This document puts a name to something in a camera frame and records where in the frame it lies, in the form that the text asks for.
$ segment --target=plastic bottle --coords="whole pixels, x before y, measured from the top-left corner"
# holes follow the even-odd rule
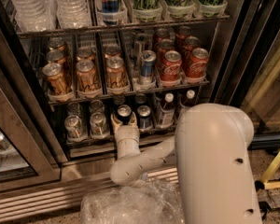
[[[175,101],[172,93],[166,93],[165,99],[159,102],[156,123],[160,128],[168,128],[174,122]]]
[[[181,117],[185,111],[193,106],[195,106],[195,91],[188,90],[186,95],[182,95],[177,108],[177,115]]]

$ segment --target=glass bottle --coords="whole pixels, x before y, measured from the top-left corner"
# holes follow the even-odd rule
[[[165,99],[161,100],[157,107],[156,123],[161,128],[170,127],[174,122],[175,100],[172,93],[166,93]]]

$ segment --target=red can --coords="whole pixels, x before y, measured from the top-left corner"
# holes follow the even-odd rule
[[[157,51],[156,45],[163,39],[170,39],[170,33],[166,28],[158,28],[152,36],[152,49]]]
[[[157,61],[156,66],[158,70],[161,70],[161,63],[162,58],[164,57],[165,53],[170,50],[175,50],[175,43],[173,40],[170,39],[163,39],[161,42],[159,42],[156,46],[157,48]]]
[[[175,32],[175,46],[178,52],[182,52],[185,44],[185,39],[191,35],[191,30],[188,26],[180,26]]]
[[[200,78],[205,76],[206,64],[208,62],[208,51],[196,48],[188,53],[185,60],[185,75],[188,78]]]
[[[189,56],[189,53],[192,52],[194,49],[199,48],[201,45],[200,39],[195,36],[188,36],[185,39],[183,50],[181,53],[181,57],[183,60],[182,68],[185,70],[185,62],[187,61],[186,57]]]
[[[160,78],[163,81],[178,80],[180,65],[182,64],[181,55],[175,50],[167,51],[162,59]]]

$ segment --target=bottle cap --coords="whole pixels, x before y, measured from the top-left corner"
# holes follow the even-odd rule
[[[174,100],[174,96],[171,93],[166,93],[165,101],[172,102]]]
[[[188,99],[192,99],[195,96],[195,91],[194,90],[188,90],[186,95],[187,95]]]

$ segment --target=metal frame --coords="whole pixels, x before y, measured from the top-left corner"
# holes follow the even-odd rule
[[[30,121],[17,97],[10,90],[8,84],[5,89],[9,89],[9,99],[0,88],[0,129],[5,136],[15,146],[18,152],[35,171],[35,176],[20,176],[19,179],[0,183],[0,191],[18,189],[25,186],[59,180],[60,169],[54,159],[50,156],[42,138],[38,134],[35,126]],[[14,109],[21,111],[21,117]]]

